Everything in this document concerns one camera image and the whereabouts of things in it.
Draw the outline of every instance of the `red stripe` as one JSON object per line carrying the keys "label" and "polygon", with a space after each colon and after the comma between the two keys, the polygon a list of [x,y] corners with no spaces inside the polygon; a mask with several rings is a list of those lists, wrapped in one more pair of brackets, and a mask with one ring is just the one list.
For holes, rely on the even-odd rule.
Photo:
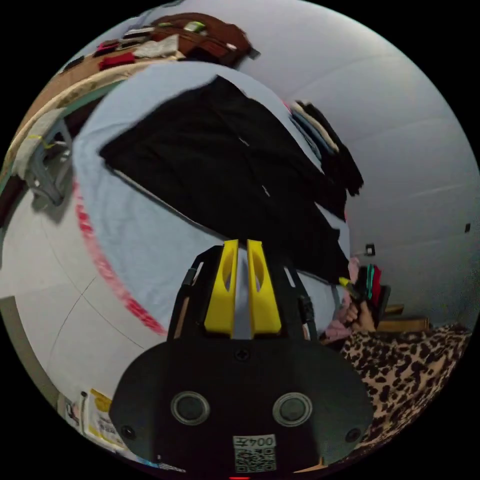
{"label": "red stripe", "polygon": [[78,227],[80,228],[86,249],[91,256],[98,273],[103,277],[113,290],[115,296],[123,303],[130,313],[135,315],[135,317],[137,317],[146,327],[153,330],[156,334],[162,336],[167,335],[168,331],[130,295],[103,254],[102,249],[95,238],[94,229],[90,223],[90,217],[85,211],[84,199],[75,179],[73,180],[73,195],[76,202],[75,213]]}

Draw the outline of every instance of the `person's hand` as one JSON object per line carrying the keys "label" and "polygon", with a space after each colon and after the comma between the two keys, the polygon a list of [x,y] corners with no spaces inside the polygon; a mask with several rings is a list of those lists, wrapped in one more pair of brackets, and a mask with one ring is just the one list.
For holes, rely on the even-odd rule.
{"label": "person's hand", "polygon": [[351,326],[354,332],[366,331],[374,332],[375,323],[370,313],[367,302],[364,301],[360,304],[360,311],[357,306],[352,302],[346,311],[347,325]]}

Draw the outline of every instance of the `qr code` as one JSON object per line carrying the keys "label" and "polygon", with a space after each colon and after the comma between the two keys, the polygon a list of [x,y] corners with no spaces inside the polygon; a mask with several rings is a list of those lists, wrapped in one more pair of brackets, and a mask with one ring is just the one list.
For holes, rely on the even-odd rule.
{"label": "qr code", "polygon": [[238,473],[272,472],[277,469],[274,448],[235,449]]}

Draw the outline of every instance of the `brown bag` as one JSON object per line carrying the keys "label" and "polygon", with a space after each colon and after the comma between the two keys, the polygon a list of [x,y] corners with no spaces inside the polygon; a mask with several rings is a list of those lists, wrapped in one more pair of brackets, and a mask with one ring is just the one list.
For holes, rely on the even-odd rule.
{"label": "brown bag", "polygon": [[[204,24],[206,34],[183,30],[189,22]],[[252,49],[244,31],[232,23],[225,23],[204,13],[162,16],[150,25],[155,27],[151,39],[156,42],[178,34],[178,50],[187,58],[235,67]]]}

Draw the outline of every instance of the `white floor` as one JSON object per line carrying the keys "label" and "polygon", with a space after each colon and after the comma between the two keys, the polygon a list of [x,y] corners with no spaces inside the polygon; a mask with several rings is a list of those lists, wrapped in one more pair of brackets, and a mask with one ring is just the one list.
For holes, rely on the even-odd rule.
{"label": "white floor", "polygon": [[41,366],[69,399],[90,388],[112,398],[130,362],[165,340],[99,276],[71,197],[37,211],[27,192],[13,212],[0,269],[0,298],[10,296]]}

